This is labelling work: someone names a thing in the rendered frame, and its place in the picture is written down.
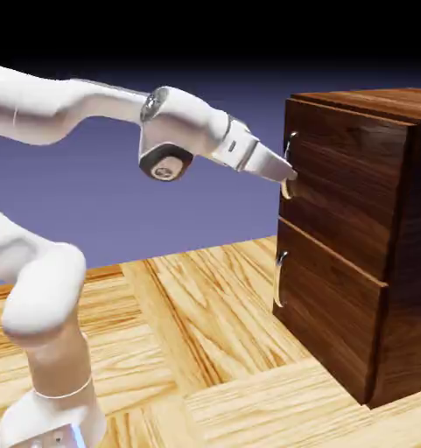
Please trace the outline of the dark wood cabinet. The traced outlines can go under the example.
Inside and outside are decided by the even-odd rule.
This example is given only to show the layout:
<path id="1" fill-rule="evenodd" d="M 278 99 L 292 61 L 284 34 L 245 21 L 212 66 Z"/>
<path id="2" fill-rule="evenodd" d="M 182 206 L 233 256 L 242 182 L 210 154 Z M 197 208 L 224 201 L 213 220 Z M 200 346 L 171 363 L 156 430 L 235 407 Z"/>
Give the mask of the dark wood cabinet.
<path id="1" fill-rule="evenodd" d="M 385 278 L 378 280 L 352 264 L 388 286 L 379 320 L 374 382 L 368 402 L 362 404 L 376 408 L 416 394 L 421 391 L 421 88 L 301 93 L 289 100 L 410 125 Z"/>

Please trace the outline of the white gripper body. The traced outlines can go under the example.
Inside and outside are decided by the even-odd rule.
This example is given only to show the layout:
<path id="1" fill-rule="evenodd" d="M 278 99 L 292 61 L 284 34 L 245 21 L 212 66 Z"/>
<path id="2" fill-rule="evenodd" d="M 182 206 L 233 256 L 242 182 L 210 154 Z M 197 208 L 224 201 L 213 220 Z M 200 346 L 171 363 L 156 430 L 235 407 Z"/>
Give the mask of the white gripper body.
<path id="1" fill-rule="evenodd" d="M 298 176 L 291 164 L 283 157 L 260 143 L 254 142 L 242 156 L 237 166 L 239 172 L 247 172 L 273 182 L 295 180 Z"/>

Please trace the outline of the dark wood cabinet door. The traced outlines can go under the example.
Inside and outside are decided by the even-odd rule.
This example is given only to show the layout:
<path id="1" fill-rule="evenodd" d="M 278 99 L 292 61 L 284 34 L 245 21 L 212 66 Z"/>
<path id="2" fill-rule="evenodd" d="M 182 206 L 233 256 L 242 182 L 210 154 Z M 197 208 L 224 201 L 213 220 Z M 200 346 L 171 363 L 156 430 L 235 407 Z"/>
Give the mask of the dark wood cabinet door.
<path id="1" fill-rule="evenodd" d="M 287 183 L 280 214 L 378 280 L 389 241 L 410 125 L 289 100 Z"/>
<path id="2" fill-rule="evenodd" d="M 277 252 L 283 308 L 273 313 L 359 403 L 374 382 L 379 320 L 387 284 L 280 220 Z"/>

